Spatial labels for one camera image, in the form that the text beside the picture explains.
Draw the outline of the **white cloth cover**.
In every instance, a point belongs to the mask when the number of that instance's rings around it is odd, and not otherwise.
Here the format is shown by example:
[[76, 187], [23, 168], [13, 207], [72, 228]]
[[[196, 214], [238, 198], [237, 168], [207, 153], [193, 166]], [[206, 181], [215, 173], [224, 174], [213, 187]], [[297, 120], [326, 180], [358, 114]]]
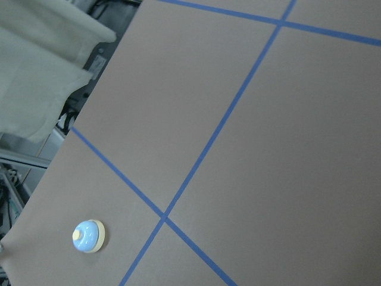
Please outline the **white cloth cover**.
[[92, 73], [84, 66], [115, 32], [68, 1], [1, 2], [1, 132], [45, 139], [67, 98]]

